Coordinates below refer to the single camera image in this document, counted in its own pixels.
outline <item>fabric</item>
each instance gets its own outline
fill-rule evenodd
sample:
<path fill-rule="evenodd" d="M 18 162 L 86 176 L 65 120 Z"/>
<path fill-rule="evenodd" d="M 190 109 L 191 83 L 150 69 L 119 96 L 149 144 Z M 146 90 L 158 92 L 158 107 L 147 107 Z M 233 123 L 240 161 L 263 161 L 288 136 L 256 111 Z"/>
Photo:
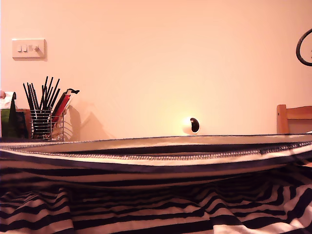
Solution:
<path fill-rule="evenodd" d="M 0 143 L 0 232 L 312 233 L 311 135 Z"/>
<path fill-rule="evenodd" d="M 19 178 L 21 173 L 2 169 L 1 177 Z M 156 190 L 84 189 L 67 183 L 40 189 L 2 187 L 0 231 L 312 233 L 311 204 L 311 168 L 303 166 Z"/>

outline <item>pen holder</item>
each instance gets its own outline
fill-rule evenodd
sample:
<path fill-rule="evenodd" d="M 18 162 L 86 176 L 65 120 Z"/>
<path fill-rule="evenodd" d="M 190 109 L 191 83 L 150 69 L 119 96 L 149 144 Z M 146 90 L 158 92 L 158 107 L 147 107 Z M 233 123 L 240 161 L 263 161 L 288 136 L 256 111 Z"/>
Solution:
<path fill-rule="evenodd" d="M 31 138 L 64 141 L 64 114 L 52 116 L 52 110 L 31 110 Z"/>

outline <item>black cable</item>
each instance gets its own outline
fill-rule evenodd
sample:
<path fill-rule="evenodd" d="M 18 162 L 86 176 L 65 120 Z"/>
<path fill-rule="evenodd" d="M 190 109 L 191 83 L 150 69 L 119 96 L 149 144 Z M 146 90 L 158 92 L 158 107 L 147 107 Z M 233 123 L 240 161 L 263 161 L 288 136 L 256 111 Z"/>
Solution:
<path fill-rule="evenodd" d="M 306 38 L 310 33 L 312 33 L 312 29 L 310 29 L 309 31 L 307 31 L 307 32 L 300 38 L 300 40 L 298 41 L 297 48 L 296 48 L 296 55 L 297 55 L 297 58 L 299 59 L 300 62 L 302 62 L 302 63 L 303 63 L 304 65 L 306 65 L 306 66 L 312 67 L 312 62 L 307 62 L 307 61 L 305 61 L 305 60 L 301 57 L 301 54 L 300 54 L 300 47 L 301 47 L 302 41 L 303 41 L 304 38 Z"/>

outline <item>light switch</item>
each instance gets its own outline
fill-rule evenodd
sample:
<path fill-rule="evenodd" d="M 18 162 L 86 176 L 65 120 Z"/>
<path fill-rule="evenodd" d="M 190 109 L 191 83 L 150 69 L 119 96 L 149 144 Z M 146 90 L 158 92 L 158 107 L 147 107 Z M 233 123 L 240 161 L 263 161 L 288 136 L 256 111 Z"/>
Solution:
<path fill-rule="evenodd" d="M 13 58 L 45 58 L 45 39 L 13 39 Z"/>
<path fill-rule="evenodd" d="M 22 51 L 27 52 L 27 45 L 22 45 L 21 49 L 22 49 Z"/>

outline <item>striped fabric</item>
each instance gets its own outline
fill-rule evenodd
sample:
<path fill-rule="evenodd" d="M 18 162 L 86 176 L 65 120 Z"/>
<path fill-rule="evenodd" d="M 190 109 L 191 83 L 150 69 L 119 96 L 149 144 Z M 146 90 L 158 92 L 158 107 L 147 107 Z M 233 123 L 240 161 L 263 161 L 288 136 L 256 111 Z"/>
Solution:
<path fill-rule="evenodd" d="M 221 138 L 2 142 L 0 232 L 312 233 L 311 136 Z"/>

